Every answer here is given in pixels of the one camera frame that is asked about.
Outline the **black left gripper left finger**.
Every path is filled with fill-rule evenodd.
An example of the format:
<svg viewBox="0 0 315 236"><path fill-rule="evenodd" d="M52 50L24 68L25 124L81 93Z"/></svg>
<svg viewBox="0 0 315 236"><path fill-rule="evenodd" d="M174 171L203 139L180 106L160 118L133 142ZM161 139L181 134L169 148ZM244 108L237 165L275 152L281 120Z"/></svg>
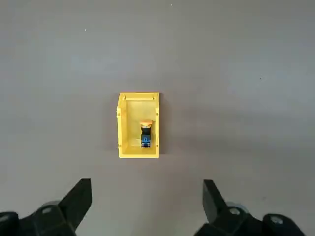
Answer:
<svg viewBox="0 0 315 236"><path fill-rule="evenodd" d="M75 236L76 229L92 204L92 184L80 179L66 196L46 203L31 215L19 218L16 212L0 213L2 236Z"/></svg>

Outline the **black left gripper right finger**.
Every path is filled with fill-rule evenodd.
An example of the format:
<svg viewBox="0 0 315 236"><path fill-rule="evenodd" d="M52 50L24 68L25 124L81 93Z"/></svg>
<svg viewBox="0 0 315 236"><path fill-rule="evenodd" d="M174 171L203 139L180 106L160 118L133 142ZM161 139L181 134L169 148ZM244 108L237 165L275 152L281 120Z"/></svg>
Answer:
<svg viewBox="0 0 315 236"><path fill-rule="evenodd" d="M208 220L196 236L304 236L289 217L269 213L261 220L238 205L228 205L213 180L203 180L202 205Z"/></svg>

